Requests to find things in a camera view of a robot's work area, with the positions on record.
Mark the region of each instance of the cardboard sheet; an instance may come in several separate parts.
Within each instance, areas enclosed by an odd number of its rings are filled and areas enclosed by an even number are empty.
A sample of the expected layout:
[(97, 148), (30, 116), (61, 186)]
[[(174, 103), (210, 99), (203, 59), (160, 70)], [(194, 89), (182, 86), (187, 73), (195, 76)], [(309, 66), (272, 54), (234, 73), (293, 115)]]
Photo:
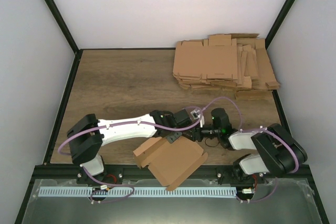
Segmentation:
[(210, 35), (203, 41), (179, 41), (173, 74), (182, 80), (237, 80), (236, 40), (232, 42), (231, 35)]
[(246, 58), (246, 67), (247, 67), (247, 76), (251, 76), (252, 81), (257, 80), (259, 77), (257, 64), (255, 61), (255, 57), (253, 51), (254, 49), (251, 47), (251, 45), (245, 45), (243, 46), (243, 50), (247, 52), (247, 58)]
[(134, 152), (138, 167), (148, 169), (166, 190), (173, 191), (206, 161), (208, 154), (181, 136), (170, 144), (165, 138), (150, 138)]

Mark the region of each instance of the wooden floor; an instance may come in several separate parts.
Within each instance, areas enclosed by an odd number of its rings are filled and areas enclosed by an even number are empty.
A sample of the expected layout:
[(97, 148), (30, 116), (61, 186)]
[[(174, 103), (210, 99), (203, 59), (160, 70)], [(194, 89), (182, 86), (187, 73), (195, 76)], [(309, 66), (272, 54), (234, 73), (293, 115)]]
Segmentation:
[[(71, 163), (68, 156), (57, 153), (66, 139), (66, 132), (84, 115), (95, 113), (98, 119), (134, 118), (153, 110), (177, 112), (185, 106), (205, 106), (219, 96), (234, 99), (227, 91), (183, 90), (172, 75), (174, 50), (85, 50), (71, 91), (63, 122), (57, 138), (52, 163)], [(279, 122), (274, 100), (237, 101), (243, 118), (243, 128), (267, 126)], [(229, 114), (234, 127), (239, 125), (234, 106), (220, 100), (205, 113), (211, 120), (212, 108), (222, 107)], [(145, 138), (117, 141), (101, 148), (106, 164), (134, 164), (133, 150)], [(216, 139), (209, 140), (216, 144)], [(232, 164), (249, 151), (228, 151), (200, 145), (208, 152), (206, 164)]]

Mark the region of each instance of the purple cable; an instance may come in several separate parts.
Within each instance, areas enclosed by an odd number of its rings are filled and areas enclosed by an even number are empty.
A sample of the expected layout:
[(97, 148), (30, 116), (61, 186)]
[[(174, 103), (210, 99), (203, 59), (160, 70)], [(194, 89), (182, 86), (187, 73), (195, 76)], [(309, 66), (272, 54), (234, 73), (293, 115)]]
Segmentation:
[(98, 131), (98, 130), (101, 130), (101, 129), (104, 129), (106, 128), (106, 126), (99, 126), (99, 127), (94, 127), (94, 128), (90, 128), (90, 129), (87, 129), (87, 130), (84, 130), (84, 131), (81, 131), (71, 137), (69, 137), (68, 139), (66, 139), (59, 147), (58, 147), (58, 150), (57, 152), (61, 155), (67, 155), (67, 156), (71, 156), (71, 153), (66, 153), (66, 152), (62, 152), (62, 149), (63, 147), (69, 143), (70, 141), (74, 140), (75, 138), (79, 137), (79, 136), (82, 136), (84, 134), (87, 134), (87, 133), (90, 133), (92, 131)]
[[(274, 188), (273, 188), (273, 190), (271, 191), (271, 193), (270, 193), (269, 195), (267, 195), (267, 196), (265, 196), (264, 198), (261, 198), (261, 199), (250, 200), (249, 203), (257, 203), (257, 202), (263, 201), (263, 200), (265, 200), (265, 199), (268, 199), (269, 197), (271, 197), (271, 196), (275, 193), (275, 191), (277, 190), (277, 188), (278, 188), (278, 178), (276, 177), (276, 178), (275, 178), (275, 185), (274, 185)], [(242, 199), (240, 199), (238, 196), (236, 196), (236, 198), (237, 198), (237, 200), (239, 200), (239, 201), (246, 201), (246, 202), (248, 202), (247, 200), (242, 200)]]
[[(132, 186), (132, 185), (121, 185), (121, 184), (109, 184), (109, 183), (101, 182), (101, 181), (95, 179), (95, 178), (88, 172), (88, 170), (85, 169), (84, 166), (83, 166), (82, 168), (83, 168), (84, 172), (88, 175), (88, 177), (89, 177), (91, 180), (93, 180), (94, 182), (96, 182), (97, 184), (100, 184), (100, 185), (107, 185), (107, 186), (110, 186), (110, 187), (129, 187), (129, 188), (132, 189), (132, 191), (131, 191), (129, 194), (127, 194), (126, 196), (124, 196), (124, 197), (121, 197), (121, 198), (118, 198), (118, 199), (114, 199), (114, 200), (107, 200), (107, 201), (104, 200), (104, 201), (101, 201), (101, 203), (104, 204), (104, 203), (118, 202), (118, 201), (127, 199), (127, 198), (130, 197), (132, 194), (134, 194), (134, 191), (135, 191), (134, 186)], [(93, 195), (94, 195), (95, 193), (99, 192), (99, 191), (104, 191), (104, 190), (93, 191), (92, 194), (90, 195), (90, 199), (91, 199), (91, 201), (93, 200), (93, 199), (92, 199)]]

